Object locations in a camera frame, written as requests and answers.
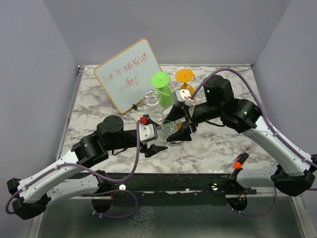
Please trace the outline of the small clear orange cup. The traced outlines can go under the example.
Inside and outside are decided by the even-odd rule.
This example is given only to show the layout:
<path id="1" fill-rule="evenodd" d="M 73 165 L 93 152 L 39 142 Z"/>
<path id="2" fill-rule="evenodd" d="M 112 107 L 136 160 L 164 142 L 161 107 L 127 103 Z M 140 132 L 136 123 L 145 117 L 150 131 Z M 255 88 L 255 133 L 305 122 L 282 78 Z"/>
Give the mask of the small clear orange cup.
<path id="1" fill-rule="evenodd" d="M 158 141 L 167 143 L 167 138 L 173 135 L 177 131 L 177 127 L 174 122 L 165 120 L 161 126 L 157 128 Z"/>

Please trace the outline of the green plastic goblet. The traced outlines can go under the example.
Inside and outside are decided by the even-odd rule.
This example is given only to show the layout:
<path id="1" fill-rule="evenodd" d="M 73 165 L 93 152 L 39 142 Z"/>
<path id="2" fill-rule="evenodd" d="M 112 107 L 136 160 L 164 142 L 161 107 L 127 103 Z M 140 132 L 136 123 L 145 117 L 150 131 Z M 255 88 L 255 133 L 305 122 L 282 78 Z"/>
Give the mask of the green plastic goblet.
<path id="1" fill-rule="evenodd" d="M 168 86 L 170 77 L 165 72 L 157 72 L 151 77 L 152 86 L 159 91 L 161 96 L 160 105 L 164 108 L 172 104 L 171 89 Z"/>

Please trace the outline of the orange plastic cup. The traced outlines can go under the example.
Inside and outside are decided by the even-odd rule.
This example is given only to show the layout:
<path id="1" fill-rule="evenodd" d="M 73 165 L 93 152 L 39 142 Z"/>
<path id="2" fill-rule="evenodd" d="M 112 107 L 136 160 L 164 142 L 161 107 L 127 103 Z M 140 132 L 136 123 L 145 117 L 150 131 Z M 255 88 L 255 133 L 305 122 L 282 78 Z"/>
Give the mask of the orange plastic cup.
<path id="1" fill-rule="evenodd" d="M 192 95 L 195 89 L 191 86 L 194 80 L 194 73 L 190 69 L 181 69 L 176 72 L 175 79 L 177 82 L 182 83 L 179 87 L 180 90 L 189 90 L 190 95 Z"/>

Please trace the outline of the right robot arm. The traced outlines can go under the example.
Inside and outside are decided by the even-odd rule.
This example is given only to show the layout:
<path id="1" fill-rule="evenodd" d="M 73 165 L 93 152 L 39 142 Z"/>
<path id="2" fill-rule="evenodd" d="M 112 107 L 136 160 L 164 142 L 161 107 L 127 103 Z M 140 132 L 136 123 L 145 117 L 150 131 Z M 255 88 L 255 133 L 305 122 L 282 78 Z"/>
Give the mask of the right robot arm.
<path id="1" fill-rule="evenodd" d="M 192 96 L 184 96 L 183 89 L 173 94 L 174 105 L 167 120 L 184 118 L 185 121 L 167 138 L 168 142 L 191 141 L 200 123 L 220 118 L 224 126 L 250 138 L 278 163 L 276 167 L 264 169 L 235 169 L 227 182 L 231 193 L 238 194 L 251 187 L 275 187 L 286 195 L 297 196 L 311 189 L 317 169 L 316 155 L 304 152 L 279 132 L 258 100 L 253 103 L 236 99 L 230 81 L 215 73 L 205 78 L 200 86 L 206 102 L 196 106 Z"/>

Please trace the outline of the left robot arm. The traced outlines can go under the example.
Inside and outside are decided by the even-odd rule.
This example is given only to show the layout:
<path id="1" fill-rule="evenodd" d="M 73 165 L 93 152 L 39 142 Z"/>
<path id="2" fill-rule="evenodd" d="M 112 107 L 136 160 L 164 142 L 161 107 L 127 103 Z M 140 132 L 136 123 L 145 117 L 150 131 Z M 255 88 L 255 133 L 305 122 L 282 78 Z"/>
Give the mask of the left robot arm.
<path id="1" fill-rule="evenodd" d="M 113 183 L 124 183 L 137 168 L 141 153 L 149 158 L 168 149 L 153 142 L 158 138 L 157 124 L 144 115 L 136 128 L 124 130 L 119 116 L 108 116 L 97 125 L 96 131 L 84 136 L 71 150 L 40 172 L 25 178 L 12 178 L 7 182 L 11 194 L 5 212 L 28 220 L 42 214 L 47 207 L 62 199 L 78 195 L 112 194 Z M 134 165 L 123 178 L 109 178 L 102 171 L 91 168 L 109 158 L 109 152 L 136 148 Z"/>

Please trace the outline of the chrome wine glass rack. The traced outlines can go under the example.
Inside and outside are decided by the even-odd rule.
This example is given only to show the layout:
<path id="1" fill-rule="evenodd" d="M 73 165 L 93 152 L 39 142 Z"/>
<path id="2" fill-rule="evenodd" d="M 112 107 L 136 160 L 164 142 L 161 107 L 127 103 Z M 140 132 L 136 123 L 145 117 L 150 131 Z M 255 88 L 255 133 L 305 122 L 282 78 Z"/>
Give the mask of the chrome wine glass rack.
<path id="1" fill-rule="evenodd" d="M 171 77 L 165 72 L 156 72 L 152 75 L 150 83 L 153 89 L 146 92 L 144 101 L 148 106 L 150 118 L 158 124 L 158 144 L 180 144 L 181 141 L 168 142 L 167 138 L 176 133 L 182 120 L 178 118 L 182 112 L 177 111 L 175 94 L 191 96 L 194 93 L 192 86 L 195 76 L 189 69 L 181 69 L 175 74 L 175 80 L 180 85 L 173 84 Z"/>

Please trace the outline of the small whiteboard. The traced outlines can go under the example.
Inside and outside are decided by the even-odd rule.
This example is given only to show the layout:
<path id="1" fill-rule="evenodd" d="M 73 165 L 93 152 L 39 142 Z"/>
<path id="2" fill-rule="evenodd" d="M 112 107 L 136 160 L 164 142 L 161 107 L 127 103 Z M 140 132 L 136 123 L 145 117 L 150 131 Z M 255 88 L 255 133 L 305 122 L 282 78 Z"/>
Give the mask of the small whiteboard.
<path id="1" fill-rule="evenodd" d="M 98 65 L 94 75 L 118 112 L 124 114 L 153 88 L 151 77 L 160 71 L 149 41 L 143 38 Z"/>

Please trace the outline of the orange black marker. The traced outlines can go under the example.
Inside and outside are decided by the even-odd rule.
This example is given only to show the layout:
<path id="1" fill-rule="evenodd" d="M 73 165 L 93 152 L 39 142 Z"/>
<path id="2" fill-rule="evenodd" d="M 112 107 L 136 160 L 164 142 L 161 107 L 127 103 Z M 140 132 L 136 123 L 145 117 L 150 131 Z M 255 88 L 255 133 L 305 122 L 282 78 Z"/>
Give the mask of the orange black marker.
<path id="1" fill-rule="evenodd" d="M 247 160 L 247 158 L 249 157 L 248 153 L 244 153 L 233 165 L 234 169 L 240 168 L 242 167 L 242 165 L 244 164 L 244 162 Z"/>

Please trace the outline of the red pen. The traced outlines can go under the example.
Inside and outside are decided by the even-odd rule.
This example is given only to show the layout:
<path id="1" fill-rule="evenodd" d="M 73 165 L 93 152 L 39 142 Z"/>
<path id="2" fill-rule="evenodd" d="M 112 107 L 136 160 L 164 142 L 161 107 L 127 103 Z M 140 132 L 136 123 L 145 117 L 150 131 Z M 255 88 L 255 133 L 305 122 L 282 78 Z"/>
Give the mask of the red pen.
<path id="1" fill-rule="evenodd" d="M 242 155 L 246 153 L 248 150 L 250 150 L 250 146 L 244 149 L 235 159 L 233 159 L 230 165 L 233 166 L 242 157 Z"/>

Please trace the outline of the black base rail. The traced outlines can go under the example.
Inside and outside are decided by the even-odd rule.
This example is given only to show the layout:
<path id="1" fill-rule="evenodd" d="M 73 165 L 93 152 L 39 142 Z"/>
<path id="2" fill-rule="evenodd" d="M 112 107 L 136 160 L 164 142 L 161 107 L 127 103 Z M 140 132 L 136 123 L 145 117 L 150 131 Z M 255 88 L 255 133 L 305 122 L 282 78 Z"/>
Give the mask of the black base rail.
<path id="1" fill-rule="evenodd" d="M 110 182 L 89 173 L 79 173 L 60 183 L 59 195 L 92 197 L 97 210 L 139 206 L 224 206 L 256 194 L 243 188 L 230 174 L 134 174 L 122 182 Z"/>

